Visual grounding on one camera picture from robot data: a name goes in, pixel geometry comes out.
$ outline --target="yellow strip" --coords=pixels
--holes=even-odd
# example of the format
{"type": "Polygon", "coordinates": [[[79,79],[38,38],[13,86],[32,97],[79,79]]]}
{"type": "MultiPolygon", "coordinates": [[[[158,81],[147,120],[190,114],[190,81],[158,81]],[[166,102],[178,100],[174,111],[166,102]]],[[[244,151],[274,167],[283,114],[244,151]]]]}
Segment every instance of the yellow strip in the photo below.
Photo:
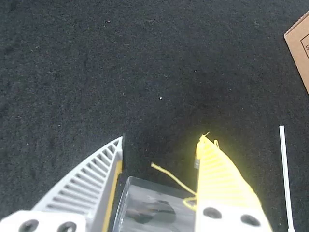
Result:
{"type": "Polygon", "coordinates": [[[107,205],[107,208],[106,208],[105,219],[103,221],[102,232],[107,232],[107,230],[108,230],[108,225],[110,223],[111,212],[112,212],[112,203],[113,203],[114,197],[115,197],[117,179],[118,179],[118,176],[121,172],[122,172],[122,161],[118,161],[117,164],[116,164],[116,168],[115,168],[115,174],[114,174],[114,180],[112,182],[112,189],[111,189],[110,198],[108,200],[108,205],[107,205]]]}

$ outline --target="mounting hole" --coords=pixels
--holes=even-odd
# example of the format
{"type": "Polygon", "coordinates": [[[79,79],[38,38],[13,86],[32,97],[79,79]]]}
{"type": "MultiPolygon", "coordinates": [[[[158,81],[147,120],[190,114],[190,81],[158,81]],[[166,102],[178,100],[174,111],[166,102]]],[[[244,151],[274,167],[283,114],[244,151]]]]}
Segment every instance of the mounting hole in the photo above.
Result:
{"type": "Polygon", "coordinates": [[[25,221],[20,227],[19,227],[19,232],[33,232],[37,229],[39,225],[38,220],[28,220],[25,221]]]}
{"type": "Polygon", "coordinates": [[[203,210],[203,214],[205,216],[213,218],[213,219],[221,219],[222,218],[222,214],[220,213],[220,211],[215,209],[215,208],[212,208],[212,207],[205,208],[203,210]]]}
{"type": "Polygon", "coordinates": [[[75,232],[76,231],[76,224],[71,221],[67,221],[59,226],[57,232],[75,232]]]}
{"type": "Polygon", "coordinates": [[[259,220],[256,219],[255,217],[251,216],[251,215],[247,215],[247,214],[242,215],[240,219],[243,223],[251,225],[251,226],[260,226],[261,225],[259,220]]]}

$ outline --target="white stick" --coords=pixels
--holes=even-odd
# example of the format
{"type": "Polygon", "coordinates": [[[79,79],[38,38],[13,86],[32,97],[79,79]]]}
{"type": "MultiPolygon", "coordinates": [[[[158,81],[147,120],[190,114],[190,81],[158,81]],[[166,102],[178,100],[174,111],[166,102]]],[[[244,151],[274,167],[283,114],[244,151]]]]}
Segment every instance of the white stick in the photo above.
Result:
{"type": "Polygon", "coordinates": [[[292,217],[290,184],[289,184],[289,171],[288,171],[288,160],[287,160],[287,157],[286,157],[284,126],[279,126],[279,131],[280,131],[280,142],[281,142],[281,154],[282,154],[282,167],[283,167],[286,214],[288,216],[288,226],[289,226],[288,232],[295,232],[294,225],[293,225],[293,217],[292,217]]]}

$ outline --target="black carpet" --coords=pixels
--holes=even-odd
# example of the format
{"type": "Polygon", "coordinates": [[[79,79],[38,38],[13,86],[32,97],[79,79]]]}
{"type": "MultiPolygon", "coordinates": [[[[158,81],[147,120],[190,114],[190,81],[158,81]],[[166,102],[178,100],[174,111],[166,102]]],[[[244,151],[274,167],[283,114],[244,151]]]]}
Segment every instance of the black carpet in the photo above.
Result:
{"type": "Polygon", "coordinates": [[[278,125],[295,228],[309,224],[309,98],[283,39],[303,0],[25,0],[0,8],[0,218],[30,209],[126,134],[128,176],[196,186],[210,131],[287,230],[278,125]]]}

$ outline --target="transparent container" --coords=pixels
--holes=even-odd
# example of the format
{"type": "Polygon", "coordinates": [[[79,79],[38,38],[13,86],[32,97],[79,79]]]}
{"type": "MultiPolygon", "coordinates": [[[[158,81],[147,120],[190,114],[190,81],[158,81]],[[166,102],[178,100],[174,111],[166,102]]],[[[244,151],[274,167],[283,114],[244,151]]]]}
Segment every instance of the transparent container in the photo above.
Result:
{"type": "Polygon", "coordinates": [[[195,212],[183,204],[186,191],[129,177],[113,232],[193,232],[195,212]]]}

